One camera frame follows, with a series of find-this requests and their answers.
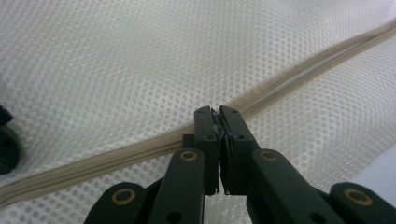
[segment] white mesh fabric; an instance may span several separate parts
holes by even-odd
[[[395,17],[394,1],[1,1],[4,186],[192,121]]]
[[[247,121],[261,147],[282,153],[315,187],[346,181],[396,143],[396,37],[306,81]],[[71,188],[15,203],[1,223],[81,223],[113,184],[143,186],[164,174],[169,156]],[[205,199],[205,223],[250,223],[245,199]]]

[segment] perforated fabric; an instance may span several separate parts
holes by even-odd
[[[395,14],[391,0],[1,1],[0,104],[23,152],[0,186],[186,126]]]
[[[396,143],[396,37],[307,80],[247,121],[261,147],[282,153],[313,186],[346,181]],[[0,212],[1,223],[81,223],[113,184],[147,186],[164,174],[160,157]],[[205,223],[250,223],[245,199],[205,199]]]

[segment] black object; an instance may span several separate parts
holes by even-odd
[[[0,175],[10,173],[19,160],[18,136],[6,125],[11,120],[11,114],[0,106]]]
[[[224,192],[247,196],[253,223],[396,223],[396,209],[362,186],[336,184],[330,195],[311,187],[281,153],[260,149],[238,111],[205,106],[194,122],[163,179],[118,206],[110,188],[85,223],[202,223],[204,195],[219,192],[219,166]]]

